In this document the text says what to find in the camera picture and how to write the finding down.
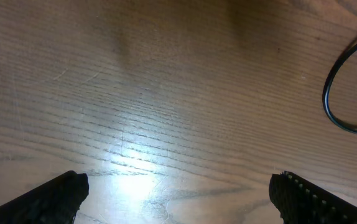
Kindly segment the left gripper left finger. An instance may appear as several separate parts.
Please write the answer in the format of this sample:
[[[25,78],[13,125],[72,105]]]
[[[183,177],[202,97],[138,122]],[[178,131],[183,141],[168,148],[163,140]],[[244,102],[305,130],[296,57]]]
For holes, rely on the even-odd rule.
[[[88,176],[70,170],[1,205],[0,224],[72,224],[88,194]]]

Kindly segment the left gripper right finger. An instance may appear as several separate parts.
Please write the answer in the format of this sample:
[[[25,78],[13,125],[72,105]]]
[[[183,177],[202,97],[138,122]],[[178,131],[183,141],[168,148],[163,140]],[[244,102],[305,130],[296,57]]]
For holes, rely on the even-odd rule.
[[[357,207],[293,172],[271,176],[269,198],[284,224],[357,224]]]

